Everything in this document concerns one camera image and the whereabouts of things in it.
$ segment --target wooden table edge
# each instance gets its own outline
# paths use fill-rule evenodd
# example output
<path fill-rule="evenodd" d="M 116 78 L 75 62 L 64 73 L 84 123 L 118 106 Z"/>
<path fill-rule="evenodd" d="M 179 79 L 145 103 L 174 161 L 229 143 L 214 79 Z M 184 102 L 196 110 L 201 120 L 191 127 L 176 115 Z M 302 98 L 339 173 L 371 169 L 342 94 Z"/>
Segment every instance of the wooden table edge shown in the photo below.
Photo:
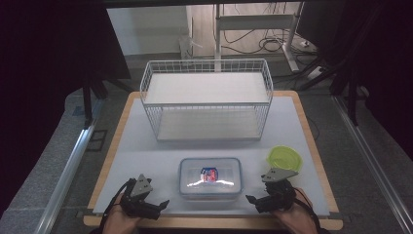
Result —
<path fill-rule="evenodd" d="M 324 170 L 321 158 L 319 156 L 319 151 L 317 150 L 316 143 L 313 139 L 310 126 L 307 121 L 303 106 L 301 104 L 298 94 L 294 91 L 274 91 L 274 97 L 291 97 L 297 111 L 298 118 L 300 120 L 301 126 L 303 128 L 303 133 L 305 135 L 307 144 L 310 149 L 313 161 L 316 166 L 316 171 L 319 175 L 319 180 L 321 182 L 321 187 L 323 188 L 324 196 L 327 200 L 327 205 L 331 213 L 339 213 L 334 195 L 332 193 L 330 184 L 328 182 L 327 175 Z M 131 112 L 131 106 L 136 98 L 140 98 L 139 92 L 130 93 L 127 103 L 125 104 L 124 111 L 119 120 L 118 127 L 116 129 L 115 135 L 113 136 L 112 142 L 110 144 L 109 150 L 107 152 L 105 161 L 103 163 L 102 169 L 100 171 L 99 178 L 97 179 L 96 185 L 94 187 L 94 192 L 92 194 L 91 200 L 88 204 L 88 209 L 93 209 L 97 197 L 103 188 L 104 182 L 106 181 L 110 167 L 118 149 L 122 132 L 126 126 L 127 120 Z M 101 217 L 98 215 L 85 215 L 84 223 L 88 226 L 99 226 Z M 161 216 L 158 220 L 143 219 L 139 223 L 139 227 L 162 227 L 162 228 L 211 228 L 211 224 L 214 223 L 213 228 L 234 228 L 239 229 L 280 229 L 282 225 L 276 222 L 274 218 L 269 217 L 182 217 L 182 216 Z M 328 230 L 340 230 L 343 227 L 343 220 L 341 219 L 329 219 L 321 218 L 320 224 L 322 227 Z"/>

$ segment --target yellow-green plastic bowl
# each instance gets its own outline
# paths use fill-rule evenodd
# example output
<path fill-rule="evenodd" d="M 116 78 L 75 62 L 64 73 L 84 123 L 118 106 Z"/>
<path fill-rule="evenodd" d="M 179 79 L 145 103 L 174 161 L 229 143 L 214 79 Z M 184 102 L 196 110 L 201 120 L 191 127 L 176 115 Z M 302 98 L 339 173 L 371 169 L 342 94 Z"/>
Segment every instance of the yellow-green plastic bowl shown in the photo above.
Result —
<path fill-rule="evenodd" d="M 281 168 L 300 172 L 303 159 L 294 149 L 280 145 L 271 149 L 267 162 L 272 168 Z"/>

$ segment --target container lid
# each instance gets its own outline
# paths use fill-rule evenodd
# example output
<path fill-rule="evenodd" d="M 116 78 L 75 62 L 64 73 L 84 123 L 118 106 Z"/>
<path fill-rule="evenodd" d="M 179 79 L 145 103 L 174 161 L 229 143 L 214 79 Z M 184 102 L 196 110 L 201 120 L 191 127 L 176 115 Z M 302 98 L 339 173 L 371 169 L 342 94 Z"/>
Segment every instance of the container lid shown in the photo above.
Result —
<path fill-rule="evenodd" d="M 236 158 L 187 158 L 180 163 L 182 195 L 225 197 L 242 190 L 241 162 Z"/>
<path fill-rule="evenodd" d="M 301 156 L 294 149 L 280 145 L 271 149 L 267 162 L 272 168 L 281 168 L 300 172 L 303 165 Z"/>

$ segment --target blue and red sticker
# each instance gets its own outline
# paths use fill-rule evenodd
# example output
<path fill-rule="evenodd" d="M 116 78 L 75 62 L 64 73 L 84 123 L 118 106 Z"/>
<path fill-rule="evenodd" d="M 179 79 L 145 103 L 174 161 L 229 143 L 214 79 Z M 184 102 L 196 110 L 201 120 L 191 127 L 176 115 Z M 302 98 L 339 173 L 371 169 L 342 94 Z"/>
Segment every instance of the blue and red sticker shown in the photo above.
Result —
<path fill-rule="evenodd" d="M 202 182 L 216 182 L 218 180 L 218 170 L 216 168 L 203 168 L 201 170 Z"/>

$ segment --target white wire basket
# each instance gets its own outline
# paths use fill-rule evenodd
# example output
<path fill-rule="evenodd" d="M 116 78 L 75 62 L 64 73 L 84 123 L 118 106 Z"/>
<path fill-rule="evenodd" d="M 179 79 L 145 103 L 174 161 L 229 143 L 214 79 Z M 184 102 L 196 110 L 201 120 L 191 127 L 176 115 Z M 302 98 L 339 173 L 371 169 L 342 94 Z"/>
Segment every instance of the white wire basket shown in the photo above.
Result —
<path fill-rule="evenodd" d="M 157 140 L 260 139 L 273 98 L 264 59 L 149 61 L 140 85 Z"/>

